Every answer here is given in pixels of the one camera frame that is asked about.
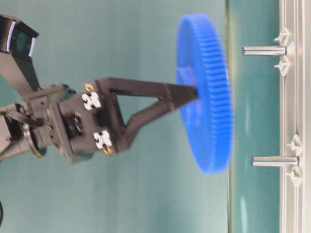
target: screw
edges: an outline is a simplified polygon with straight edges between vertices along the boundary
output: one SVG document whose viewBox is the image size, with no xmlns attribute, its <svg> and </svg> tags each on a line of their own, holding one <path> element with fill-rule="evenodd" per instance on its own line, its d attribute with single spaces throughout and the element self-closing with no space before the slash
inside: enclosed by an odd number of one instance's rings
<svg viewBox="0 0 311 233">
<path fill-rule="evenodd" d="M 48 132 L 51 132 L 51 131 L 53 130 L 53 126 L 51 126 L 51 125 L 48 126 L 48 127 L 47 127 L 47 130 L 48 130 Z"/>
<path fill-rule="evenodd" d="M 20 107 L 20 108 L 19 108 L 19 111 L 20 111 L 21 113 L 25 113 L 24 107 Z"/>
<path fill-rule="evenodd" d="M 87 83 L 86 84 L 86 90 L 87 91 L 94 91 L 94 87 L 91 84 Z"/>
<path fill-rule="evenodd" d="M 106 144 L 103 144 L 103 152 L 106 155 L 111 155 L 112 154 L 112 150 Z"/>
</svg>

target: white clip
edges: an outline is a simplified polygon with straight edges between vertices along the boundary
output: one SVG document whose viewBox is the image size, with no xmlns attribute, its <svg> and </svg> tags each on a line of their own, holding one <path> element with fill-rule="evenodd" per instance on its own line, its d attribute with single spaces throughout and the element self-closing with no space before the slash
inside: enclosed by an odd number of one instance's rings
<svg viewBox="0 0 311 233">
<path fill-rule="evenodd" d="M 274 41 L 280 43 L 280 45 L 286 46 L 289 34 L 288 30 L 283 27 L 280 34 L 274 39 Z"/>
<path fill-rule="evenodd" d="M 285 75 L 287 74 L 289 67 L 290 67 L 290 62 L 288 61 L 287 57 L 284 56 L 278 65 L 274 66 L 275 68 L 278 68 L 280 70 L 280 74 L 282 75 L 282 77 L 285 77 Z"/>
<path fill-rule="evenodd" d="M 286 175 L 291 178 L 292 183 L 293 183 L 295 188 L 297 188 L 301 185 L 303 179 L 301 177 L 299 169 L 292 169 L 292 171 L 286 173 Z"/>
<path fill-rule="evenodd" d="M 98 149 L 103 149 L 104 145 L 107 147 L 112 146 L 112 142 L 110 140 L 110 134 L 107 130 L 103 130 L 101 133 L 94 133 L 94 138 L 96 141 L 96 146 Z"/>
<path fill-rule="evenodd" d="M 92 110 L 92 106 L 95 106 L 95 108 L 100 108 L 102 106 L 98 94 L 94 91 L 90 92 L 90 95 L 83 94 L 82 99 L 84 100 L 84 107 L 87 110 Z"/>
<path fill-rule="evenodd" d="M 287 144 L 287 146 L 291 148 L 291 151 L 295 151 L 295 154 L 297 157 L 302 153 L 302 150 L 303 150 L 302 143 L 298 135 L 296 134 L 294 135 L 290 144 Z"/>
</svg>

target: white plastic bracket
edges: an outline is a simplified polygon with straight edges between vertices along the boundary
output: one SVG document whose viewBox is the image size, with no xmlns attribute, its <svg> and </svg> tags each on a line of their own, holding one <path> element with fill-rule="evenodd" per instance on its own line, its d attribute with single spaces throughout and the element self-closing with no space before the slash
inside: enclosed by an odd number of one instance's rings
<svg viewBox="0 0 311 233">
<path fill-rule="evenodd" d="M 82 99 L 84 101 L 84 107 L 87 110 L 92 110 L 93 107 L 100 108 L 102 106 L 99 101 L 98 94 L 94 91 L 87 94 L 82 94 Z"/>
<path fill-rule="evenodd" d="M 286 173 L 287 176 L 289 176 L 292 180 L 292 183 L 295 188 L 298 188 L 302 183 L 302 176 L 301 172 L 298 167 L 293 167 L 291 172 Z"/>
<path fill-rule="evenodd" d="M 285 27 L 283 27 L 281 29 L 280 34 L 278 35 L 277 38 L 274 39 L 274 41 L 280 43 L 281 46 L 285 46 L 287 45 L 289 35 L 290 35 L 289 31 Z"/>
<path fill-rule="evenodd" d="M 106 145 L 107 147 L 112 146 L 110 134 L 107 130 L 103 130 L 101 133 L 94 133 L 93 135 L 98 149 L 102 150 L 104 148 L 104 145 Z"/>
<path fill-rule="evenodd" d="M 278 63 L 278 65 L 275 65 L 274 67 L 278 68 L 280 70 L 280 74 L 282 77 L 285 77 L 285 75 L 287 74 L 288 69 L 290 67 L 290 62 L 286 56 L 283 56 L 280 59 L 280 62 Z"/>
</svg>

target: brass screw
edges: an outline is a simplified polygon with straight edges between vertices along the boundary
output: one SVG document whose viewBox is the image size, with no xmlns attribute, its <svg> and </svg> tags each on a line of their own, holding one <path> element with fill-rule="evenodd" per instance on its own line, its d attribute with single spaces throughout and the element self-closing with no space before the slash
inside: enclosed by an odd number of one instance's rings
<svg viewBox="0 0 311 233">
<path fill-rule="evenodd" d="M 94 91 L 94 87 L 91 84 L 87 83 L 86 84 L 86 90 L 89 92 Z"/>
<path fill-rule="evenodd" d="M 51 131 L 53 130 L 53 126 L 51 126 L 51 125 L 48 126 L 48 127 L 47 127 L 47 130 L 48 130 L 48 132 L 51 132 Z"/>
<path fill-rule="evenodd" d="M 112 150 L 106 144 L 104 144 L 103 152 L 106 155 L 111 155 L 112 154 Z"/>
</svg>

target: glass panel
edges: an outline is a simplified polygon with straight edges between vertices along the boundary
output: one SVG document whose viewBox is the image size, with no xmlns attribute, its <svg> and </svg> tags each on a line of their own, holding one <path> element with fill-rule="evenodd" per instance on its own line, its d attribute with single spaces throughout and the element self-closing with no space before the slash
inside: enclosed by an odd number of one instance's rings
<svg viewBox="0 0 311 233">
<path fill-rule="evenodd" d="M 230 232 L 279 231 L 279 169 L 252 167 L 252 156 L 279 155 L 278 57 L 242 56 L 242 46 L 277 45 L 278 0 L 228 0 L 228 51 L 235 108 L 229 171 Z"/>
</svg>

